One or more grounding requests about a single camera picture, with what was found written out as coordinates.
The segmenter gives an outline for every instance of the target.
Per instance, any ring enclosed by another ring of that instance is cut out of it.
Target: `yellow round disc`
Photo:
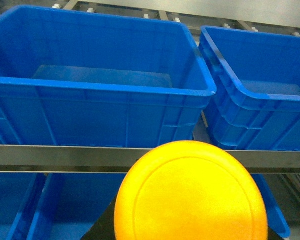
[[[125,177],[115,204],[117,240],[267,240],[267,213],[248,171],[196,141],[162,145]]]

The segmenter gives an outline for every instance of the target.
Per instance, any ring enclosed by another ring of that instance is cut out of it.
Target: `stainless steel bar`
[[[168,15],[166,11],[159,10],[160,19],[163,21],[169,21]]]
[[[70,0],[65,7],[63,8],[64,10],[72,10],[75,8],[77,5],[78,1],[77,0]]]
[[[250,27],[248,24],[246,24],[246,22],[241,21],[241,20],[237,20],[237,22],[239,24],[238,27],[241,27],[243,30],[254,32],[252,27]]]
[[[196,26],[188,26],[188,29],[190,30],[190,32],[193,35],[200,35],[201,34],[201,29],[200,27],[196,27]]]
[[[0,145],[0,172],[126,173],[150,149]],[[300,152],[227,150],[250,173],[300,173]]]
[[[280,177],[300,203],[300,183],[298,182],[295,174],[282,174]]]

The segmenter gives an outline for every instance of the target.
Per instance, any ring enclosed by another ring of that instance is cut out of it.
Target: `grey metal background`
[[[95,2],[300,28],[300,0],[95,0]]]

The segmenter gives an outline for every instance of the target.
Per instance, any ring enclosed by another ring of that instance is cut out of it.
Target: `yellow lid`
[[[162,145],[125,177],[115,205],[117,240],[267,240],[263,199],[225,151],[196,141]]]

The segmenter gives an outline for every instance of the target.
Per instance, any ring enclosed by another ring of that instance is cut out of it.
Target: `crate rim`
[[[300,41],[300,37],[295,36],[288,36],[288,35],[280,35],[280,34],[274,34],[274,33],[266,33],[266,32],[249,32],[246,30],[240,30],[240,29],[227,29],[223,27],[217,27],[217,26],[202,26],[201,27],[201,34],[205,37],[208,44],[212,48],[212,51],[216,54],[218,60],[220,61],[220,64],[225,69],[224,73],[229,76],[231,81],[233,82],[235,88],[246,95],[247,97],[250,97],[255,100],[277,100],[282,101],[284,96],[284,101],[289,102],[300,102],[300,96],[298,95],[284,95],[284,94],[267,94],[267,93],[256,93],[249,91],[244,87],[242,82],[240,81],[239,77],[236,75],[236,73],[233,71],[232,67],[228,64],[226,59],[223,57],[221,51],[218,49],[217,45],[215,44],[214,40],[208,33],[208,29],[218,29],[219,31],[224,32],[244,32],[246,34],[258,34],[258,35],[264,35],[264,36],[271,36],[276,38],[291,38],[293,41]]]

